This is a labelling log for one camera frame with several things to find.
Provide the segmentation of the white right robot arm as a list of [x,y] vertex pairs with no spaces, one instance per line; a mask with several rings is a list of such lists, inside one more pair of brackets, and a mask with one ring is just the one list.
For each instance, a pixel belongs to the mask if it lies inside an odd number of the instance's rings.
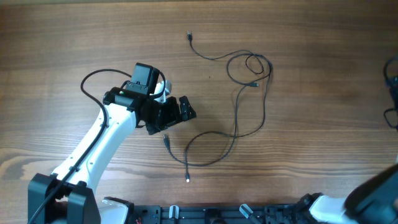
[[397,164],[355,188],[346,198],[317,197],[308,211],[318,223],[397,223]]

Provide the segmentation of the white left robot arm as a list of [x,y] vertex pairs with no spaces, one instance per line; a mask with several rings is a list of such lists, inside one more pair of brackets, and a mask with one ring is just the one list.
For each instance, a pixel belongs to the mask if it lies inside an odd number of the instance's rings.
[[79,145],[50,175],[36,174],[28,187],[29,223],[129,223],[134,204],[113,197],[100,203],[95,192],[121,143],[143,121],[150,135],[196,116],[186,96],[127,84],[106,92],[101,111]]

